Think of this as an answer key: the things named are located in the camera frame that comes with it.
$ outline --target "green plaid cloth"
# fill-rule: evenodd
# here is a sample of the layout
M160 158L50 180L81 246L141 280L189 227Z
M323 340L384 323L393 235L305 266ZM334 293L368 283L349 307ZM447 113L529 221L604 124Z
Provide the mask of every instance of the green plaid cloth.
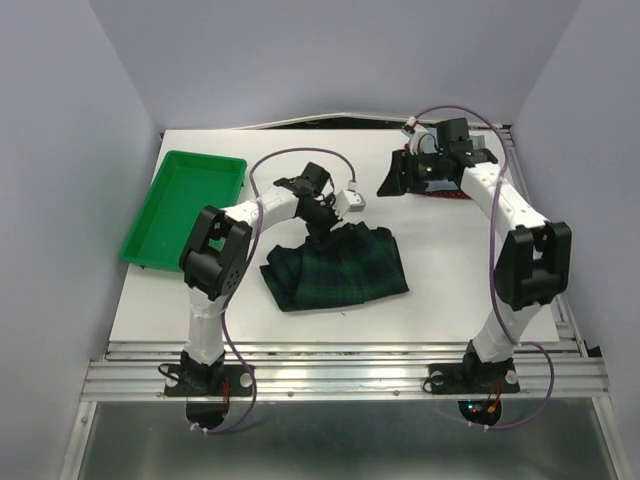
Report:
M364 223L329 251L318 251L307 238L298 248L276 246L267 261L260 271L284 312L356 305L409 291L393 235Z

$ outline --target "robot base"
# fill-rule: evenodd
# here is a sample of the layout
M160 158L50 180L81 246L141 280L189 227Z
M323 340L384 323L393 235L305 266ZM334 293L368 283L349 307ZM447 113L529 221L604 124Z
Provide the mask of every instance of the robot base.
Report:
M515 372L513 364L508 370ZM496 393L496 382L503 394L520 392L520 384L517 381L509 383L505 375L469 377L464 364L461 363L430 364L429 378L424 383L424 390L433 395L489 395L491 391Z
M166 397L222 397L224 396L224 384L229 380L229 393L234 397L250 397L253 393L253 385L242 386L242 376L248 376L242 365L223 365L221 381L215 386L209 388L201 388L187 382L178 382L173 386L169 386L165 382L164 394ZM169 365L168 372L170 375L180 375L184 372L180 365Z

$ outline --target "wire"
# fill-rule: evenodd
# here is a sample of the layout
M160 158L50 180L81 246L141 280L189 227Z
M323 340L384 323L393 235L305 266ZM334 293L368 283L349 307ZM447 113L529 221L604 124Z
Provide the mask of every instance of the wire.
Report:
M160 365L158 365L158 372L160 372L160 375L162 375L165 378L168 378L169 380L173 380L174 382L179 382L180 378L178 377L178 375L169 373L170 366L171 366L170 363L161 363Z
M420 153L420 146L422 145L422 140L425 139L425 137L431 137L433 139L433 148L436 149L436 152L440 151L440 147L438 146L438 141L436 140L436 137L433 136L433 134L431 133L425 133L423 136L420 137L420 140L418 140L418 153Z
M504 320L502 319L502 315L500 314L500 310L498 309L498 295L496 292L495 279L493 277L493 269L495 267L495 246L496 246L496 226L498 222L497 220L498 219L498 202L500 200L500 191L502 190L502 181L504 180L504 176L507 173L507 170L509 169L509 164L511 163L511 156L509 155L507 146L505 145L504 140L500 135L500 132L498 132L498 129L491 122L489 122L489 120L487 120L485 117L483 117L479 113L476 113L473 110L470 110L466 107L461 107L459 105L437 105L435 107L427 108L415 116L416 123L421 116L426 115L427 113L431 113L435 110L442 110L442 109L461 110L463 112L473 115L474 117L478 118L480 121L485 123L491 129L491 131L496 134L496 136L498 137L498 140L500 141L500 146L502 147L502 150L504 152L504 164L502 165L502 168L500 169L500 173L498 174L498 178L496 180L496 188L493 194L493 201L491 203L491 217L489 220L489 294L491 296L491 306L496 316L496 320L498 320L498 323L500 324L500 328L502 328L502 331L504 332L507 339L509 339L511 344L513 344L514 346L529 345L529 346L535 347L540 351L540 353L542 353L542 355L544 355L545 359L547 360L547 363L549 364L549 387L538 409L528 417L523 418L522 420L518 420L512 423L507 423L504 425L495 425L493 427L489 427L490 430L508 430L508 429L520 427L526 423L529 423L531 420L536 418L540 414L540 412L542 412L542 410L544 410L544 408L549 403L551 394L553 393L553 386L555 384L555 378L556 378L555 368L553 366L553 361L551 360L551 356L540 343L538 342L519 343L513 337L513 335L511 335L511 332L509 331L509 328L507 327Z
M256 221L256 227L254 229L254 231L256 232L254 237L253 237L253 243L251 245L251 251L249 252L249 255L247 256L247 268L245 269L244 274L242 275L242 278L244 278L244 275L247 274L247 271L249 270L249 265L251 264L251 260L253 260L253 257L256 253L256 249L258 247L258 240L260 239L260 236L262 234L262 223L264 220L264 206L262 205L262 200L260 199L260 191L258 190L258 186L256 185L256 181L254 178L255 172L258 169L258 167L260 165L262 165L264 162L266 162L267 160L269 160L270 158L276 157L278 155L282 155L285 153L293 153L293 152L318 152L318 153L326 153L329 155L334 155L336 157L338 157L340 160L342 160L343 162L345 162L347 164L347 166L349 167L349 170L351 170L351 180L353 182L356 181L356 169L354 168L353 164L347 159L347 157L345 157L344 155L339 154L338 152L334 152L333 150L328 150L326 148L317 148L317 147L294 147L294 148L286 148L284 150L278 150L277 152L273 152L270 153L269 155L266 155L264 157L262 157L260 160L258 160L253 167L251 167L251 170L249 170L249 183L251 184L251 190L253 190L253 194L256 197L256 204L258 206L258 219ZM246 360L242 357L242 355L240 354L240 352L238 351L238 349L236 348L235 343L233 343L233 340L231 339L231 336L229 335L229 329L227 328L227 310L229 307L229 303L231 302L231 299L233 298L235 292L232 293L231 295L229 295L229 297L227 297L227 300L224 303L223 306L223 310L222 310L222 316L221 316L221 323L222 323L222 333L224 334L224 338L227 341L227 345L229 345L229 348L231 349L231 351L233 352L233 354L236 356L236 358L238 359L238 361L242 364L242 367L244 368L245 372L247 372L247 374L249 374L249 376L251 377L251 385L253 385L253 393L251 396L251 403L249 404L249 408L247 408L247 410L245 410L245 412L242 414L242 416L232 425L220 429L220 430L205 430L202 427L200 427L199 425L193 424L191 423L191 428L198 430L206 435L220 435L220 434L224 434L224 433L229 433L232 430L235 430L238 426L240 426L242 424L242 422L244 422L244 420L249 416L249 414L251 413L251 411L253 410L253 407L255 407L256 405L256 400L258 397L258 386L257 386L257 382L256 382L256 376L255 373L253 371L253 369L251 368L251 366L246 362Z

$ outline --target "white connector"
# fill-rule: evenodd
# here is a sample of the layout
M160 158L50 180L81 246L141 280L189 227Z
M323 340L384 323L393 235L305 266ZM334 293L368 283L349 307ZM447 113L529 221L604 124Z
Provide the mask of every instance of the white connector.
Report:
M353 190L342 190L336 195L333 210L336 216L342 220L347 213L361 212L364 210L366 202L364 197Z

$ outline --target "metal floor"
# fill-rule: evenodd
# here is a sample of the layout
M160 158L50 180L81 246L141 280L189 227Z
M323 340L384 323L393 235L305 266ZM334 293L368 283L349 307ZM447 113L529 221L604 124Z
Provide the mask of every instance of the metal floor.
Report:
M538 404L506 400L503 421ZM79 478L615 478L589 399L553 400L535 422L507 432L471 430L436 408L456 413L457 405L260 404L237 434L205 437L189 431L181 403L101 403Z

